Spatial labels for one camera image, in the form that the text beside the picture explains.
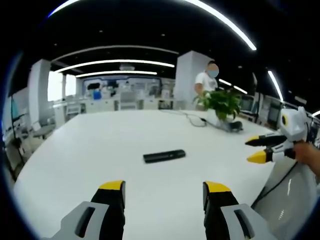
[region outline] white table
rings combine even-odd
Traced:
[[[269,130],[241,121],[244,131],[236,134],[194,127],[184,115],[158,110],[78,115],[31,156],[14,195],[35,231],[51,237],[61,219],[90,201],[101,184],[125,180],[124,240],[204,240],[203,181],[225,184],[239,203],[251,205],[273,168],[247,162],[262,148],[244,142]],[[178,149],[185,158],[143,161],[143,154]]]

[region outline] white pillar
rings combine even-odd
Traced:
[[[212,58],[201,53],[190,51],[178,57],[175,73],[174,98],[185,101],[187,110],[194,110],[196,104],[193,99],[195,92],[196,76],[203,72]]]
[[[64,99],[66,97],[66,78],[67,75],[62,75],[62,98]]]
[[[28,79],[28,100],[30,123],[36,124],[41,120],[42,112],[48,106],[48,78],[50,61],[41,59],[32,65]]]
[[[76,79],[76,95],[78,96],[83,96],[83,90],[82,90],[82,84],[83,84],[83,80],[81,78],[77,78]]]

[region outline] cabinet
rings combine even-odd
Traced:
[[[157,99],[145,99],[143,101],[144,110],[157,110],[159,108],[159,101]]]
[[[115,110],[115,101],[110,99],[89,100],[85,102],[85,112],[93,114],[98,112],[107,112]]]
[[[61,104],[60,106],[56,106],[53,109],[54,109],[55,128],[58,129],[66,123],[65,106]]]

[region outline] robotic arm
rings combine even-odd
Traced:
[[[308,141],[309,119],[305,109],[300,106],[298,110],[282,109],[280,113],[280,128],[278,131],[254,136],[245,144],[249,146],[266,146],[248,157],[248,161],[257,164],[276,162],[284,156],[295,159],[294,144],[299,141]]]

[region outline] ceiling light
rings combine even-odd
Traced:
[[[315,116],[317,116],[317,115],[319,115],[320,114],[320,110],[319,111],[316,111],[315,113],[313,113],[312,114],[312,117],[315,117]]]
[[[217,19],[219,19],[224,24],[226,24],[229,28],[231,28],[249,46],[249,48],[251,48],[251,50],[253,51],[257,50],[256,46],[253,44],[252,41],[250,41],[247,35],[245,35],[244,32],[240,30],[240,28],[238,28],[232,21],[230,21],[227,17],[225,17],[219,11],[215,10],[211,6],[199,0],[184,0],[184,1],[191,3],[193,5],[196,5],[197,7],[215,16]]]
[[[129,60],[129,59],[115,59],[115,60],[102,60],[102,61],[91,61],[91,62],[85,62],[85,63],[80,63],[76,64],[73,66],[68,66],[65,68],[61,68],[57,71],[56,73],[61,73],[63,71],[69,70],[69,69],[74,69],[74,68],[79,68],[83,66],[88,66],[88,65],[94,65],[94,64],[110,64],[110,63],[137,63],[137,64],[154,64],[154,65],[160,65],[160,66],[165,66],[165,67],[170,67],[174,68],[175,65],[169,64],[169,63],[163,63],[159,61],[144,61],[144,60]]]
[[[67,7],[71,4],[74,4],[78,1],[80,1],[80,0],[66,1],[65,3],[58,6],[52,13],[50,13],[48,18],[50,16],[52,16],[53,14],[55,14],[56,12],[60,11],[61,9],[64,9],[65,7]],[[211,6],[209,6],[199,0],[184,0],[184,1],[191,3],[193,5],[196,5],[197,7],[201,8],[201,9],[207,11],[208,13],[212,14],[213,16],[215,16],[217,19],[219,19],[224,24],[226,24],[229,28],[231,28],[249,46],[249,48],[251,48],[253,51],[257,50],[256,46],[253,44],[252,41],[250,41],[250,39],[247,37],[247,35],[245,35],[244,32],[240,30],[240,28],[238,28],[232,21],[230,21],[227,17],[225,17],[219,11],[215,10]]]
[[[60,6],[58,6],[52,13],[49,14],[48,18],[50,16],[52,16],[53,14],[55,14],[56,12],[60,11],[61,9],[64,9],[65,7],[71,5],[71,4],[74,4],[76,2],[78,2],[80,0],[68,0],[66,1],[65,3],[61,4]]]
[[[219,79],[219,82],[231,86],[231,83],[225,80]]]
[[[248,94],[247,91],[243,90],[242,88],[238,87],[238,86],[233,86],[235,89],[239,90],[240,92],[244,93],[244,94]]]
[[[102,75],[102,74],[148,74],[148,75],[157,75],[154,71],[99,71],[85,73],[75,76],[76,78],[82,78],[87,76]]]
[[[58,61],[60,59],[72,56],[72,55],[76,55],[76,54],[82,54],[82,53],[86,53],[86,52],[90,52],[90,51],[95,51],[95,50],[101,50],[101,49],[115,49],[115,48],[135,48],[135,49],[148,49],[148,50],[156,50],[156,51],[162,51],[162,52],[166,52],[166,53],[171,53],[171,54],[179,54],[179,52],[177,51],[171,51],[168,49],[163,49],[163,48],[159,48],[159,47],[153,47],[153,46],[141,46],[141,45],[110,45],[110,46],[95,46],[95,47],[89,47],[89,48],[85,48],[85,49],[81,49],[78,51],[73,51],[67,54],[64,54],[62,56],[58,56],[55,59],[51,60],[51,62],[55,62]]]
[[[279,87],[279,85],[278,85],[278,82],[277,82],[274,74],[272,73],[272,71],[268,71],[268,74],[269,74],[269,76],[270,76],[270,78],[271,78],[271,80],[272,80],[272,82],[273,82],[273,85],[274,85],[274,87],[275,87],[275,89],[276,89],[276,91],[277,91],[277,93],[278,93],[278,95],[279,95],[280,101],[283,102],[283,101],[284,101],[284,98],[282,97],[282,93],[281,93],[281,91],[280,91],[280,87]]]
[[[294,96],[294,99],[302,104],[307,104],[307,100],[303,99],[302,97]]]

